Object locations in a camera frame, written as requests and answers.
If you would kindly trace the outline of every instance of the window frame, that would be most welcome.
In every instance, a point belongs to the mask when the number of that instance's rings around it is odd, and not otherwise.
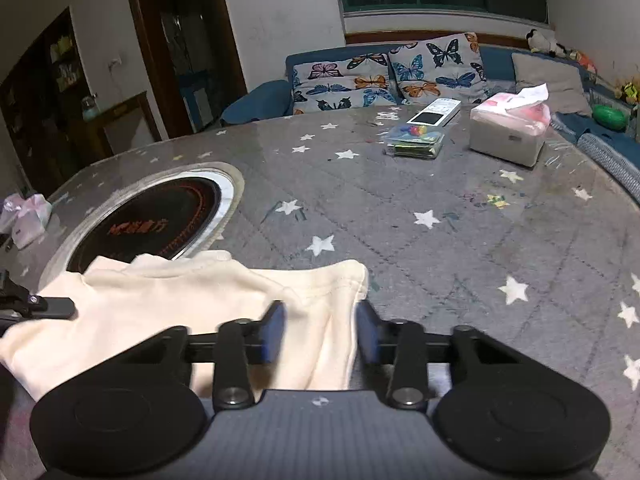
[[[463,16],[477,16],[480,18],[495,18],[517,23],[530,23],[532,25],[539,25],[549,27],[549,8],[548,0],[545,0],[546,7],[546,21],[536,22],[534,20],[528,20],[527,18],[520,18],[518,16],[509,16],[506,14],[495,14],[489,12],[484,7],[465,7],[465,6],[453,6],[446,4],[388,4],[388,5],[367,5],[367,6],[352,6],[348,0],[340,0],[340,7],[342,8],[342,14],[345,18],[349,16],[373,16],[376,14],[390,14],[401,13],[405,11],[407,14],[431,14],[431,13],[443,13],[450,10],[454,14],[460,14]]]

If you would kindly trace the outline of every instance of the butterfly pillow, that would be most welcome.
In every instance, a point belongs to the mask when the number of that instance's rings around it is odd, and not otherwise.
[[[468,32],[419,41],[389,52],[402,96],[411,104],[438,97],[465,104],[486,99],[486,78],[478,37]]]
[[[342,61],[304,63],[293,68],[294,113],[394,105],[386,54]]]

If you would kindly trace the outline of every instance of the door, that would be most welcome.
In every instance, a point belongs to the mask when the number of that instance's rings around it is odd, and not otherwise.
[[[246,94],[225,0],[129,0],[170,137],[200,131]]]

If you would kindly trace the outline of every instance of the metal screw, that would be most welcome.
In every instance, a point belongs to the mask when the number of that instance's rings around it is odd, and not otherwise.
[[[236,388],[232,386],[231,388],[225,388],[219,394],[219,398],[225,404],[231,404],[235,406],[236,404],[242,404],[249,398],[249,393],[244,388]]]
[[[422,393],[416,388],[398,388],[392,393],[391,397],[395,402],[403,406],[413,406],[424,400]]]

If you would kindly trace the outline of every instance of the gray cushion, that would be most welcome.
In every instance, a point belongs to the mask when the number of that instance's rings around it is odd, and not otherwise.
[[[580,72],[575,66],[526,54],[511,54],[511,58],[518,92],[546,83],[549,90],[546,104],[552,112],[591,117],[591,107],[584,96]]]

